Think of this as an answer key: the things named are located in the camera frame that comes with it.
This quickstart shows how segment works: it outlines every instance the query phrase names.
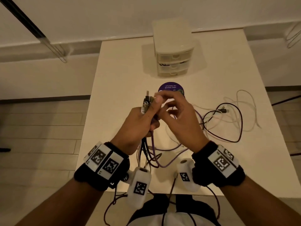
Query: table top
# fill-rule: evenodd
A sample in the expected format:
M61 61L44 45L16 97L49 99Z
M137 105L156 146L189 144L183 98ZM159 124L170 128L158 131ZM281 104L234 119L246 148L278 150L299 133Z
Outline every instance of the table top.
M235 155L246 174L277 197L301 197L301 187L289 156L272 106L262 83L257 66L242 29L194 33L196 47L188 72L172 78L158 77L154 57L153 38L133 38L104 41L93 83L77 168L83 157L98 142L111 140L117 133L132 107L141 106L146 90L150 95L166 82L180 84L186 99L200 107L216 108L227 100L236 99L236 92L247 90L254 97L258 123L252 131L243 132L238 143L222 144ZM252 103L245 92L239 93L239 101ZM254 110L240 103L244 129L254 124ZM202 115L208 110L196 108ZM219 136L237 139L238 129L227 122L220 122L213 129ZM161 121L154 131L155 146L169 149L176 146ZM160 159L168 163L176 153L166 152ZM154 193L169 193L176 164L190 158L186 151L167 168L152 168L149 189ZM130 156L131 170L137 167L136 155ZM216 195L223 195L219 188L210 185ZM118 192L126 192L128 185L120 182ZM187 191L181 179L177 179L174 194L212 195L205 187L196 193Z

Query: person's right hand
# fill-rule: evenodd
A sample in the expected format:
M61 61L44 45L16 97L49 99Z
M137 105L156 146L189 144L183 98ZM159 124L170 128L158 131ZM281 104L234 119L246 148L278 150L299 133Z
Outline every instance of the person's right hand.
M163 97L163 103L169 98L175 99L174 101L167 102L159 110L157 113L159 118L168 125L181 144L194 153L200 151L209 140L205 137L199 125L193 106L186 101L179 91L164 90L155 93L155 96L157 95ZM177 109L168 110L171 107L176 107Z

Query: round purple sign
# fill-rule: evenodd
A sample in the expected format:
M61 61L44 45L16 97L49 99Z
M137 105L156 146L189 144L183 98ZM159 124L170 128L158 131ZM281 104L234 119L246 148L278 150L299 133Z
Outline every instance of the round purple sign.
M158 91L162 91L162 90L180 91L181 94L184 96L184 89L178 83L174 83L174 82L164 83L162 86L160 86Z

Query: person's left hand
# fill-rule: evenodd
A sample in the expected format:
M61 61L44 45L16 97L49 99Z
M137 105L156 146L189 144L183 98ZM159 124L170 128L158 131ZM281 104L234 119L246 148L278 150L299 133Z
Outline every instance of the person's left hand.
M152 118L160 110L162 102L162 96L156 96L144 115L140 112L141 107L133 108L111 143L127 155L132 155L141 139L150 137L149 131L160 126L159 121L153 119L152 122Z

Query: forearm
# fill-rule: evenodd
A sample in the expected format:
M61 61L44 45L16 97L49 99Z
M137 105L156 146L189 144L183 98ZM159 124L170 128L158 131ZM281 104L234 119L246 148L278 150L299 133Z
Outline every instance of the forearm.
M224 186L221 191L246 226L301 225L297 212L248 177L241 185Z
M71 179L16 226L84 226L103 192Z

